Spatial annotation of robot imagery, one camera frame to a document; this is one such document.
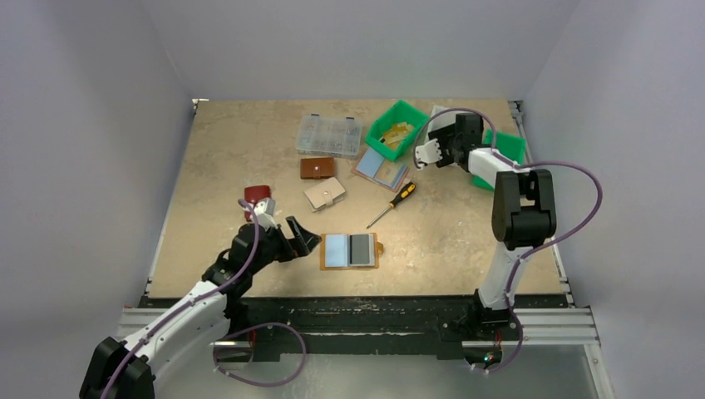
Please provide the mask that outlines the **mustard yellow card holder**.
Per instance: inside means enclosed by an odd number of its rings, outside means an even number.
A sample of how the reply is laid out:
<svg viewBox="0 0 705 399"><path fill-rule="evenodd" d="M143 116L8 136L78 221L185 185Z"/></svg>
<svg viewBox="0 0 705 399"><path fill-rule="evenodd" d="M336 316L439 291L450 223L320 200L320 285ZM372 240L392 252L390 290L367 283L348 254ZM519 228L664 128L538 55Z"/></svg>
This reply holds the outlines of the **mustard yellow card holder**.
<svg viewBox="0 0 705 399"><path fill-rule="evenodd" d="M375 233L323 234L320 246L321 270L372 269L380 267L384 245Z"/></svg>

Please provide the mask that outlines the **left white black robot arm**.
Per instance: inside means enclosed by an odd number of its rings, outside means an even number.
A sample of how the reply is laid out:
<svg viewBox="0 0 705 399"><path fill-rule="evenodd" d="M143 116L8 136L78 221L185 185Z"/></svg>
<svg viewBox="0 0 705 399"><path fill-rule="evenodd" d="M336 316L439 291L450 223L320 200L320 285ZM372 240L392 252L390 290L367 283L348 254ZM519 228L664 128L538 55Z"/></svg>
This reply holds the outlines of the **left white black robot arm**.
<svg viewBox="0 0 705 399"><path fill-rule="evenodd" d="M174 306L137 332L118 340L107 337L94 350L79 396L81 398L154 398L158 386L179 362L232 327L241 333L246 311L240 299L254 275L273 262L310 255L322 242L293 216L288 239L279 224L264 227L254 219L239 228L228 249L208 267L201 280Z"/></svg>

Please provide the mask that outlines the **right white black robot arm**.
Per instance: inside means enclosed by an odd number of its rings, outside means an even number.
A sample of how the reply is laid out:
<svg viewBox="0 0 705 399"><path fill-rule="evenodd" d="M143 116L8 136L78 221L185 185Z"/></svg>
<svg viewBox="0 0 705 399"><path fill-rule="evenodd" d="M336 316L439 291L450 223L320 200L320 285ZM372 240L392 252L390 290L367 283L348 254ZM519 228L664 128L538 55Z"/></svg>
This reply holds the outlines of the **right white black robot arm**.
<svg viewBox="0 0 705 399"><path fill-rule="evenodd" d="M548 170L521 169L496 148L482 142L480 116L461 113L453 124L429 131L437 144L437 167L451 164L492 185L491 228L497 241L490 269L475 291L464 324L472 329L509 324L515 292L531 250L556 231L552 175Z"/></svg>

